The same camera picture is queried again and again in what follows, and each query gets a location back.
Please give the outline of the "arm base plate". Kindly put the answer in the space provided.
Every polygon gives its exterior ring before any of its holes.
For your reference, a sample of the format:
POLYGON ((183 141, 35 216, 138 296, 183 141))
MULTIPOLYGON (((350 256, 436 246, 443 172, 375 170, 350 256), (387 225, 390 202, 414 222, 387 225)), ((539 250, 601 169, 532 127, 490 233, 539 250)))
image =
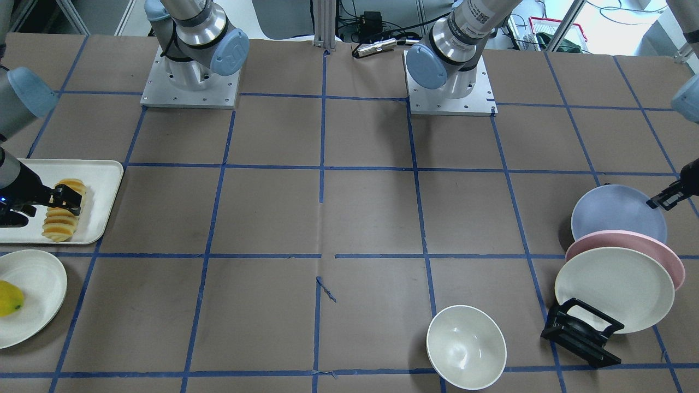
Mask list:
POLYGON ((475 69, 452 75, 435 90, 418 85, 404 66, 410 111, 413 115, 496 115, 496 99, 489 80, 485 59, 475 69))
POLYGON ((175 62, 157 48, 140 104, 159 109, 235 109, 242 70, 218 75, 195 61, 175 62))

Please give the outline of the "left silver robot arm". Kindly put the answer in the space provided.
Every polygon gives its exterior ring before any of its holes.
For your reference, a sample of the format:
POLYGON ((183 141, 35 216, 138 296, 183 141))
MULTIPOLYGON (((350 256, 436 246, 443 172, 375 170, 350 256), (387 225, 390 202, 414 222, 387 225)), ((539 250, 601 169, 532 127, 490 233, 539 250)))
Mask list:
MULTIPOLYGON (((546 44, 554 52, 586 1, 574 1, 566 17, 546 44)), ((476 67, 491 31, 515 9, 521 1, 460 1, 451 13, 435 21, 420 42, 412 45, 405 55, 410 77, 421 87, 436 90, 445 87, 449 78, 460 70, 476 67)), ((682 30, 686 44, 697 56, 698 2, 666 1, 682 30)), ((690 122, 698 121, 697 75, 679 88, 672 97, 671 107, 690 122)), ((690 196, 698 195, 697 159, 687 164, 679 179, 647 201, 652 208, 673 209, 690 196)))

